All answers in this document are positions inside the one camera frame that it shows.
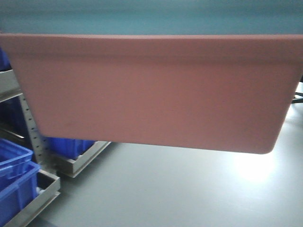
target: gray floor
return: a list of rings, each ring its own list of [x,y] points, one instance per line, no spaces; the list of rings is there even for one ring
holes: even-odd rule
[[[266,155],[112,144],[29,226],[301,227],[303,104]]]

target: blue storage bin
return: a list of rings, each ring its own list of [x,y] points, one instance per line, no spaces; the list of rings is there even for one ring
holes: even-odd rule
[[[6,53],[0,48],[0,71],[10,69],[9,59]]]
[[[302,21],[302,0],[0,1],[3,33],[303,34]]]
[[[76,159],[95,143],[93,140],[75,140],[53,137],[49,137],[48,141],[53,152],[71,159]]]
[[[16,133],[28,138],[27,126],[18,97],[0,103],[0,121],[12,126]]]
[[[37,196],[37,173],[40,166],[29,162],[20,177],[0,181],[0,226],[5,225]]]
[[[27,171],[33,152],[5,139],[0,139],[0,181],[22,175]]]

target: blue plastic crate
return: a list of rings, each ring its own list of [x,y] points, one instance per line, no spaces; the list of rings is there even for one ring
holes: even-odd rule
[[[0,139],[0,181],[27,171],[33,152],[5,139]]]
[[[9,59],[6,53],[0,48],[0,71],[10,69]]]
[[[26,173],[20,177],[7,180],[8,186],[0,181],[0,226],[5,225],[16,214],[18,214],[27,204],[37,196],[37,173],[40,166],[29,162]]]
[[[71,159],[76,159],[95,142],[93,140],[75,140],[53,137],[49,137],[48,141],[53,152]]]

